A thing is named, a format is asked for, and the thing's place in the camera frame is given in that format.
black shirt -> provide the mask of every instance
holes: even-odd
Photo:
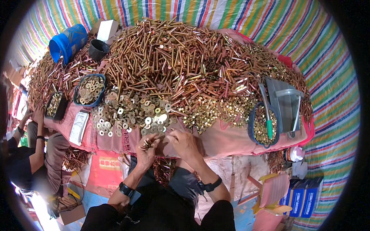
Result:
[[[91,207],[81,231],[95,230],[229,231],[235,230],[235,224],[233,207],[228,201],[216,202],[198,225],[190,204],[164,189],[153,197],[142,195],[124,216],[109,204]]]
[[[17,147],[14,137],[8,140],[10,157],[5,163],[5,171],[16,186],[24,190],[40,191],[47,184],[47,169],[39,168],[34,174],[31,172],[30,155],[35,153],[34,148]]]

hand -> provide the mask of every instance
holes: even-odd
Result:
[[[44,109],[41,106],[36,107],[32,114],[32,120],[37,124],[44,124]]]
[[[149,139],[150,142],[152,142],[151,147],[148,150],[142,150],[139,147],[144,147],[144,140]],[[138,158],[138,164],[136,165],[136,168],[139,168],[143,171],[147,171],[154,162],[155,159],[155,149],[158,147],[158,144],[160,142],[159,134],[147,134],[136,145],[136,154]]]
[[[195,138],[189,132],[180,132],[179,130],[172,131],[167,138],[174,146],[177,154],[190,167],[196,169],[196,164],[203,160],[195,142]]]
[[[26,122],[30,117],[32,117],[32,112],[30,112],[29,110],[26,111],[26,114],[24,115],[22,121],[23,122]]]

blue bucket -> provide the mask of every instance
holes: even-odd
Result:
[[[86,43],[86,29],[81,24],[74,25],[59,35],[53,36],[49,41],[51,57],[57,63],[60,56],[63,55],[63,64],[66,65]]]

green handle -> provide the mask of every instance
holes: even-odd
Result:
[[[272,121],[267,120],[266,125],[267,125],[267,135],[269,135],[269,139],[272,139]]]

gray shorts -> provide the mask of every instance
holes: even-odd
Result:
[[[137,158],[135,156],[131,156],[131,165],[128,169],[128,174],[132,172],[136,165]],[[150,168],[139,182],[138,188],[151,184],[159,183],[155,180],[153,169]],[[176,167],[168,185],[170,187],[170,190],[174,191],[179,196],[188,201],[191,206],[194,206],[194,208],[197,206],[198,193],[200,193],[200,188],[198,186],[198,179],[195,173],[191,173],[187,169],[181,167]]]

